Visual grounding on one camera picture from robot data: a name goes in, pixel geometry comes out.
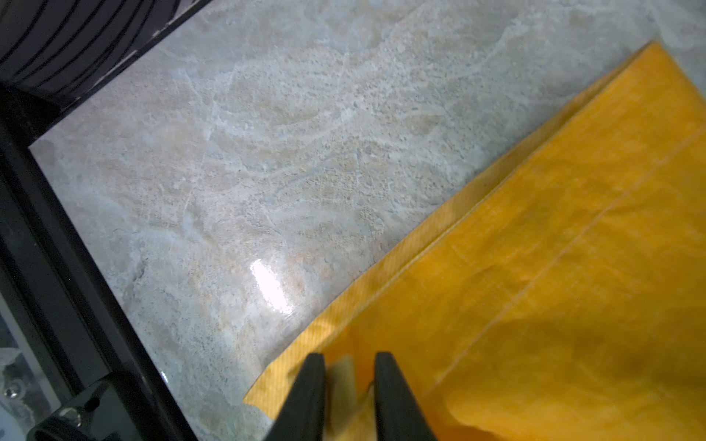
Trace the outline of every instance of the bolt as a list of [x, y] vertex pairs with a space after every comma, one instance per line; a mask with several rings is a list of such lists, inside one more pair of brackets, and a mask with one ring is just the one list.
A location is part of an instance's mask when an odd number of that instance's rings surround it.
[[75, 427], [81, 427], [81, 412], [76, 407], [60, 410], [59, 416]]
[[13, 381], [3, 391], [3, 395], [9, 399], [21, 398], [22, 385], [19, 382]]

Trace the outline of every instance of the marble floor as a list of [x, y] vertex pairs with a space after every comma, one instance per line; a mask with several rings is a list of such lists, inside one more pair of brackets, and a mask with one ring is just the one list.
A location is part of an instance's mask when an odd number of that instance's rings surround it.
[[32, 152], [197, 436], [475, 174], [702, 0], [213, 0]]

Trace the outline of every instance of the black metal bar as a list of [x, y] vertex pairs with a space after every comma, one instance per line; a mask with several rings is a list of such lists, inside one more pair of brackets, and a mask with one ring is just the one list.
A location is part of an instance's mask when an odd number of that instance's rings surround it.
[[[4, 127], [0, 127], [0, 176], [4, 192], [0, 193], [0, 266], [12, 281], [12, 291], [20, 294], [16, 301], [22, 305], [20, 312], [25, 311], [30, 318], [23, 333], [31, 335], [34, 328], [35, 334], [39, 330], [45, 335], [46, 352], [59, 364], [59, 372], [72, 393], [90, 379], [98, 378], [100, 372], [128, 373], [154, 412], [155, 424], [171, 440], [195, 441], [184, 415], [44, 174], [30, 151], [19, 146]], [[36, 268], [24, 268], [25, 265]], [[5, 295], [1, 283], [0, 289]], [[70, 309], [73, 318], [69, 318]], [[65, 320], [71, 322], [72, 337], [62, 335], [66, 333]], [[84, 349], [80, 354], [72, 339], [80, 341]]]
[[[60, 351], [61, 348], [56, 342], [48, 341], [53, 336], [42, 335], [41, 329], [32, 321], [32, 316], [25, 309], [20, 293], [5, 268], [0, 269], [0, 296], [5, 300], [20, 332], [25, 337], [28, 346], [31, 347], [32, 353], [37, 359], [41, 371], [46, 375], [47, 382], [56, 398], [61, 402], [68, 401], [74, 395], [73, 388], [66, 379], [66, 372], [59, 370], [61, 362], [56, 359], [56, 357], [66, 359], [66, 355]], [[51, 346], [58, 348], [59, 351], [50, 351], [49, 347]]]
[[144, 397], [127, 375], [110, 374], [37, 424], [27, 441], [171, 440], [150, 419]]

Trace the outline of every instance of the yellow bag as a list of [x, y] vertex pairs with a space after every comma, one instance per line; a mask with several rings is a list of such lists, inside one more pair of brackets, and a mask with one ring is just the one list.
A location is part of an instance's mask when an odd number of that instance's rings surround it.
[[[307, 353], [391, 351], [439, 440], [706, 439], [706, 103], [652, 43], [355, 281], [244, 401], [276, 417]], [[346, 427], [370, 433], [364, 407]]]

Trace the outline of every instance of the black frame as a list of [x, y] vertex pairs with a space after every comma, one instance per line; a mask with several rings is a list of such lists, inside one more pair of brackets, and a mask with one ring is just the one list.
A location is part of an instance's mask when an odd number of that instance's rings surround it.
[[0, 125], [0, 294], [61, 403], [109, 373], [139, 385], [171, 440], [195, 441], [30, 151]]

